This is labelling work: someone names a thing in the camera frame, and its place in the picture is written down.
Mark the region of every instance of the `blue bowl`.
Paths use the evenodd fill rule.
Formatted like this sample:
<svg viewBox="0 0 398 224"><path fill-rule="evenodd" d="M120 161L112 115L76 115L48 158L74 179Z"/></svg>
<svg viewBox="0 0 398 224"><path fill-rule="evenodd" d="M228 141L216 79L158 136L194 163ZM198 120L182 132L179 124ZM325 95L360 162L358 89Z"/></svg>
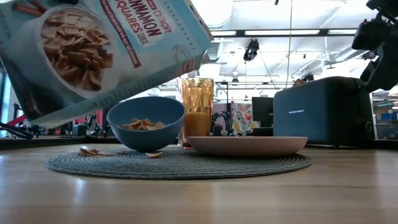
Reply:
<svg viewBox="0 0 398 224"><path fill-rule="evenodd" d="M132 119L162 122L166 127L150 131L131 131L122 128ZM161 96L135 98L117 104L109 110L106 119L117 139L139 152L153 152L174 141L184 123L184 107L177 100Z"/></svg>

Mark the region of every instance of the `round placemat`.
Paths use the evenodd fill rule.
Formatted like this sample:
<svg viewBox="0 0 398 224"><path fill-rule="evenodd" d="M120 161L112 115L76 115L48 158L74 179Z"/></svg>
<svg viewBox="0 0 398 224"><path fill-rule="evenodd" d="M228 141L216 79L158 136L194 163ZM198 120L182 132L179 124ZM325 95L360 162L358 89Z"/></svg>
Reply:
<svg viewBox="0 0 398 224"><path fill-rule="evenodd" d="M101 152L118 152L110 149ZM77 152L55 156L45 166L57 172L124 179L220 179L279 174L306 168L311 158L300 154L266 159L208 157L194 150L168 147L161 158L143 153L113 156L81 156Z"/></svg>

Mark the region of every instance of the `orange juice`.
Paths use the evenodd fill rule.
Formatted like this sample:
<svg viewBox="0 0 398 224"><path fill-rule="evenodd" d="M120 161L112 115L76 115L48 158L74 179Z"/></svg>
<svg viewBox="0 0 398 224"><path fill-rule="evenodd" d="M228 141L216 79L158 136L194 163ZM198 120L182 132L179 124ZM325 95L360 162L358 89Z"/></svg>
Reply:
<svg viewBox="0 0 398 224"><path fill-rule="evenodd" d="M210 135L210 114L209 113L185 113L184 114L184 133L189 136L209 136Z"/></svg>

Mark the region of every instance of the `bowl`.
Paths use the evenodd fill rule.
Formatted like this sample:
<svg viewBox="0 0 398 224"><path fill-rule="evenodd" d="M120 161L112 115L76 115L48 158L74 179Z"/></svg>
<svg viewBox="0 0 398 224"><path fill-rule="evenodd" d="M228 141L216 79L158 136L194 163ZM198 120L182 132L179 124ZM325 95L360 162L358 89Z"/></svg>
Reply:
<svg viewBox="0 0 398 224"><path fill-rule="evenodd" d="M132 119L149 119L162 122L166 127L148 131L132 131L122 128ZM154 152L168 146L181 132L184 122L184 107L177 100L161 96L134 98L117 104L106 115L117 139L139 152Z"/></svg>
<svg viewBox="0 0 398 224"><path fill-rule="evenodd" d="M118 61L118 59L115 58L118 57L116 47L118 42L115 41L113 31L110 31L111 29L100 16L79 6L59 6L50 8L38 18L26 21L16 32L12 40L14 50L11 52L11 58L21 70L23 76L42 88L51 89L53 93L49 93L49 95L59 93L66 94L72 91L78 96L87 99L116 88L119 80L119 72L116 71L117 65L115 64L103 70L101 89L99 91L88 91L82 89L81 86L73 86L66 82L54 69L51 61L44 52L42 28L45 21L50 16L62 11L79 13L82 16L90 18L97 25L98 29L102 30L111 41L108 52L114 55L114 62Z"/></svg>

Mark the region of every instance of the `textured glass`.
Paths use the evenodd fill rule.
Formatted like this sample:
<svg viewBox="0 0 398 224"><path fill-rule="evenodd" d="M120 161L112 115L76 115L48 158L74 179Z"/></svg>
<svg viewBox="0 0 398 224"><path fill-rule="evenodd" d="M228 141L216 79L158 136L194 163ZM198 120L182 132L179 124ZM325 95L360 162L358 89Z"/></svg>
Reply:
<svg viewBox="0 0 398 224"><path fill-rule="evenodd" d="M184 148L189 148L188 136L210 135L214 81L209 78L185 78L181 82L185 109L182 144Z"/></svg>

